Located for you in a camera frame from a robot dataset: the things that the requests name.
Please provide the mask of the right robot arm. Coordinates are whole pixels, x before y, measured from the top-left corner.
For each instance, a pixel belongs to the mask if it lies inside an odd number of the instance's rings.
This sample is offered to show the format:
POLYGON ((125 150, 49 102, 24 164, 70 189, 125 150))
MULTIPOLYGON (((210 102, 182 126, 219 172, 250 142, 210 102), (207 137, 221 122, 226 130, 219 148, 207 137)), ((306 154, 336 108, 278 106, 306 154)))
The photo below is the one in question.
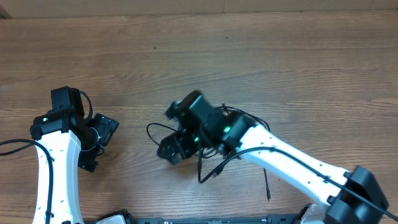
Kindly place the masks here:
POLYGON ((273 135, 257 116, 215 107, 198 90, 171 103, 165 114, 178 128, 161 140, 160 158, 171 164, 192 156, 202 161, 205 149, 212 149, 223 161, 210 177, 235 159, 261 166, 310 198, 295 223, 378 223, 389 216, 387 198, 369 170, 358 166, 348 171, 309 156, 273 135))

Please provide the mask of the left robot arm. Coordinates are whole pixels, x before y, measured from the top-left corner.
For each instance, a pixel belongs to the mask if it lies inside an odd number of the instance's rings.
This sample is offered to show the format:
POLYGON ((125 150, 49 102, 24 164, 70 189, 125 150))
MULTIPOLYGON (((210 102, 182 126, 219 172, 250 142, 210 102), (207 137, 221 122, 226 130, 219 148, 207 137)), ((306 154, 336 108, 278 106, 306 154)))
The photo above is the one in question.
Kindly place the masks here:
POLYGON ((30 127, 39 162, 34 223, 83 223, 78 169, 95 171, 119 126, 103 114, 85 114, 84 95, 69 86, 52 90, 52 109, 30 127))

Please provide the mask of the black aluminium mounting rail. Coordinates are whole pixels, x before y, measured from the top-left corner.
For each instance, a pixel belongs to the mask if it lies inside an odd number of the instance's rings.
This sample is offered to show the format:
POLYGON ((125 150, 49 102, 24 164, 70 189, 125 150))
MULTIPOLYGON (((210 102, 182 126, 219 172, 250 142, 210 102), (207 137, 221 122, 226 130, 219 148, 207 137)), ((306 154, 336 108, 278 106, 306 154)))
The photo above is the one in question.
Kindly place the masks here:
POLYGON ((127 223, 127 224, 291 224, 300 223, 304 213, 312 206, 306 204, 298 214, 270 214, 264 217, 233 217, 233 218, 134 218, 126 209, 109 213, 95 221, 85 223, 127 223))

